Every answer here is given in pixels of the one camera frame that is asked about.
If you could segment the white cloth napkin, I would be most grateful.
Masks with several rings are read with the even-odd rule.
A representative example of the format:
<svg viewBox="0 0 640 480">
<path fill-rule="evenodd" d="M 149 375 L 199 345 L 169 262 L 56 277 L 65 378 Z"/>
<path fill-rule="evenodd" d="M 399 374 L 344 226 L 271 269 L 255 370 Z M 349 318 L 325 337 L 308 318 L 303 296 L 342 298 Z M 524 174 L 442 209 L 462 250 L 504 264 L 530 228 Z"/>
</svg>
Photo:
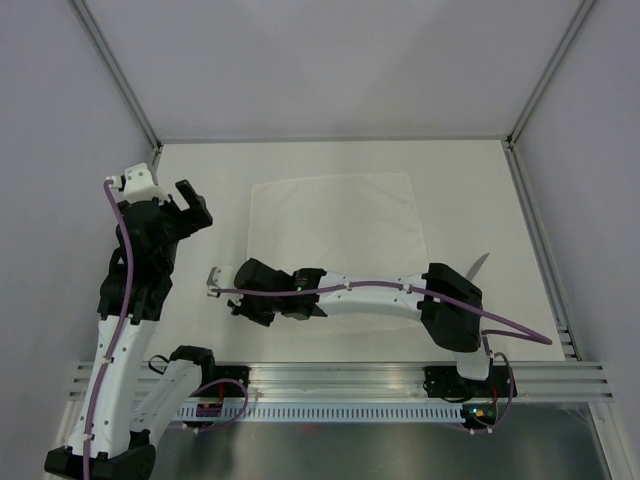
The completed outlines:
<svg viewBox="0 0 640 480">
<path fill-rule="evenodd" d="M 282 180 L 251 189 L 247 255 L 276 270 L 395 279 L 427 270 L 405 173 Z"/>
</svg>

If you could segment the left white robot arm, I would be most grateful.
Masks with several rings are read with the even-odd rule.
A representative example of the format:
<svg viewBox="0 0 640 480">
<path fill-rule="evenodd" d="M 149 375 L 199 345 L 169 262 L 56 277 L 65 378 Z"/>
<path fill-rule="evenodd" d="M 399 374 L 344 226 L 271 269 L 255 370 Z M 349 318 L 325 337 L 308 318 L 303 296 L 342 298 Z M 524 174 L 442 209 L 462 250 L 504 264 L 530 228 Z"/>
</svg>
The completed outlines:
<svg viewBox="0 0 640 480">
<path fill-rule="evenodd" d="M 148 345 L 172 288 L 180 241 L 212 225 L 204 198 L 186 180 L 181 209 L 152 187 L 112 202 L 118 247 L 100 288 L 98 341 L 79 418 L 65 444 L 48 452 L 44 470 L 63 479 L 147 479 L 157 445 L 181 405 L 218 384 L 211 350 L 177 347 L 141 403 L 134 396 Z"/>
</svg>

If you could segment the teal handled knife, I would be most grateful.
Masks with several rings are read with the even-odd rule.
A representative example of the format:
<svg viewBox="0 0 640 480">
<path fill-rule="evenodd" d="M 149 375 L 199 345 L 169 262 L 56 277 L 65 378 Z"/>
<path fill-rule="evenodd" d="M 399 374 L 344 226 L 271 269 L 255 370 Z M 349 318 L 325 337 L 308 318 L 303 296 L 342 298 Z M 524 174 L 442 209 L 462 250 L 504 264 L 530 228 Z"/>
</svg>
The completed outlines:
<svg viewBox="0 0 640 480">
<path fill-rule="evenodd" d="M 466 274 L 466 279 L 467 280 L 472 281 L 476 277 L 476 275 L 479 273 L 480 269 L 482 268 L 482 266 L 484 265 L 484 263 L 488 259 L 489 255 L 490 255 L 490 253 L 487 252 L 487 253 L 481 255 L 473 263 L 473 265 L 470 267 L 470 269 L 468 270 L 468 272 Z"/>
</svg>

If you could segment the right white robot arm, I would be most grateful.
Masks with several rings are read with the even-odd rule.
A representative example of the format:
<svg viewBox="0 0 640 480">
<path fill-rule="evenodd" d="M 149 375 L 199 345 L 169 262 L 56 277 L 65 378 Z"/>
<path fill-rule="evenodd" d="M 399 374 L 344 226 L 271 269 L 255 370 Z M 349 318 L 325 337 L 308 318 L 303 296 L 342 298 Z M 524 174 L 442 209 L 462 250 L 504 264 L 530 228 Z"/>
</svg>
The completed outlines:
<svg viewBox="0 0 640 480">
<path fill-rule="evenodd" d="M 236 273 L 233 286 L 240 299 L 227 302 L 231 314 L 264 327 L 278 314 L 299 321 L 349 314 L 415 321 L 438 347 L 454 355 L 458 385 L 444 389 L 442 399 L 463 402 L 480 395 L 495 398 L 500 392 L 491 384 L 493 360 L 481 338 L 483 293 L 446 264 L 431 263 L 425 273 L 385 280 L 320 268 L 288 274 L 251 258 Z"/>
</svg>

